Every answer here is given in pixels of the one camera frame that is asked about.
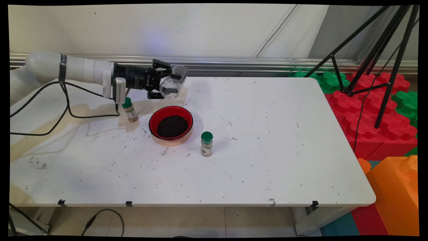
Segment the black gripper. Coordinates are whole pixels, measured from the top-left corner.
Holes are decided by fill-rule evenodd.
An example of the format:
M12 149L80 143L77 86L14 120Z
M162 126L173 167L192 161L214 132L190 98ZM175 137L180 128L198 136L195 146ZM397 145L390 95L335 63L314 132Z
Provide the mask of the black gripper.
M159 86L153 87L150 80L161 80L171 74L170 64L158 59L153 59L150 68L114 64L114 77L124 78L127 88L146 90L148 99L165 99L159 91Z

